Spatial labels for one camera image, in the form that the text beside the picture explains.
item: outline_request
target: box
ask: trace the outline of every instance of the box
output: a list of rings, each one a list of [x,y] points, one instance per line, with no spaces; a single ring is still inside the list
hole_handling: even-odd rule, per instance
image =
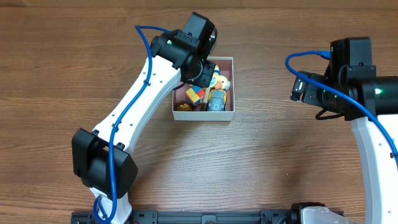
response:
[[[224,75],[231,81],[231,88],[226,92],[227,102],[225,111],[201,111],[199,106],[193,111],[177,111],[177,108],[188,103],[185,98],[185,91],[191,86],[185,85],[182,88],[173,91],[172,111],[176,121],[231,121],[235,112],[235,94],[234,94],[234,62],[232,57],[208,57],[208,60],[216,63],[220,68],[221,75]]]

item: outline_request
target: green light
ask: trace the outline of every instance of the green light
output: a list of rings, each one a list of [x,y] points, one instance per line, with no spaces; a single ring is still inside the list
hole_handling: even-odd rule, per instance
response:
[[[379,88],[375,88],[374,89],[374,93],[375,94],[380,94],[380,93],[382,93],[383,91],[381,90],[381,89],[379,89]]]

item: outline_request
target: blue hose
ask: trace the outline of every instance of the blue hose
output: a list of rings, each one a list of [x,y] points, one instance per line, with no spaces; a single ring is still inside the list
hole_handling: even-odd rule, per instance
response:
[[[293,57],[299,57],[299,56],[303,56],[303,55],[319,55],[323,58],[326,59],[330,59],[330,52],[329,51],[316,51],[316,50],[311,50],[311,51],[307,51],[307,52],[301,52],[301,53],[294,53],[289,55],[286,58],[285,61],[285,65],[286,68],[293,73],[294,75],[296,75],[297,77],[301,78],[302,80],[306,81],[307,83],[310,83],[312,85],[315,85],[323,90],[326,90],[338,97],[340,97],[341,99],[347,101],[348,103],[351,103],[352,105],[354,105],[355,107],[357,107],[360,111],[362,111],[371,121],[373,121],[373,123],[379,128],[380,132],[382,133],[382,135],[386,138],[388,145],[390,145],[391,151],[392,151],[392,155],[394,156],[394,159],[396,160],[396,164],[397,164],[397,168],[398,168],[398,152],[397,152],[397,148],[396,145],[394,144],[394,141],[391,139],[390,135],[388,134],[388,132],[386,131],[386,129],[384,129],[383,125],[377,120],[377,118],[368,110],[366,109],[362,104],[358,103],[357,101],[355,101],[354,99],[352,99],[351,97],[347,96],[346,94],[335,90],[334,88],[331,88],[329,86],[326,86],[322,83],[319,83],[311,78],[306,77],[305,75],[300,74],[299,72],[297,72],[296,70],[294,70],[290,65],[289,65],[289,61],[291,58]]]
[[[114,218],[116,214],[116,208],[118,205],[118,194],[116,192],[116,177],[114,173],[114,146],[113,146],[113,141],[114,141],[114,135],[116,133],[116,130],[118,129],[118,126],[120,122],[122,121],[124,115],[129,111],[130,107],[137,101],[137,99],[142,95],[146,87],[148,86],[150,75],[152,74],[152,52],[150,51],[150,46],[148,44],[147,39],[145,38],[144,33],[142,33],[141,29],[154,29],[154,30],[160,30],[163,32],[169,33],[170,31],[167,29],[163,29],[160,27],[154,27],[154,26],[136,26],[136,30],[138,31],[139,35],[142,38],[142,41],[145,44],[145,48],[147,49],[148,53],[148,73],[147,73],[147,78],[146,82],[142,85],[141,89],[138,91],[137,95],[130,101],[130,103],[125,107],[125,109],[122,111],[122,113],[119,115],[118,119],[115,122],[115,125],[112,128],[111,131],[111,136],[109,137],[109,174],[111,177],[111,193],[112,193],[112,211],[109,217],[107,217],[107,214],[105,214],[105,210],[101,204],[101,198],[102,196],[98,196],[95,198],[94,205],[93,205],[93,213],[94,217],[99,222],[100,224],[109,224],[111,223],[112,219]],[[104,216],[104,219],[102,219],[97,212],[97,207],[99,204],[99,209],[101,210],[101,213]]]

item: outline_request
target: wood grain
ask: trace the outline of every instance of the wood grain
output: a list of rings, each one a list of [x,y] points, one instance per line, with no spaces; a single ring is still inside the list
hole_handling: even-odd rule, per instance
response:
[[[161,8],[284,8],[284,9],[397,9],[391,0],[0,0],[0,6],[28,7],[161,7]]]
[[[364,219],[358,148],[342,119],[289,101],[292,52],[371,36],[379,75],[398,70],[398,12],[354,9],[199,9],[234,57],[230,123],[176,122],[160,105],[133,155],[136,209],[235,211],[320,201]],[[135,24],[182,27],[192,9],[0,8],[0,223],[68,223],[92,208],[73,175],[70,141],[117,105],[146,51]],[[157,32],[146,31],[148,39]],[[298,58],[322,73],[326,62]],[[199,139],[207,139],[201,144]]]

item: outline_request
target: rubik's cube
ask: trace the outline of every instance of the rubik's cube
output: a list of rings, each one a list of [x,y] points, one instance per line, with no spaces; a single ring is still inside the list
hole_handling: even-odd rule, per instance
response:
[[[205,97],[205,92],[198,86],[192,86],[185,92],[185,97],[190,104],[198,106]]]

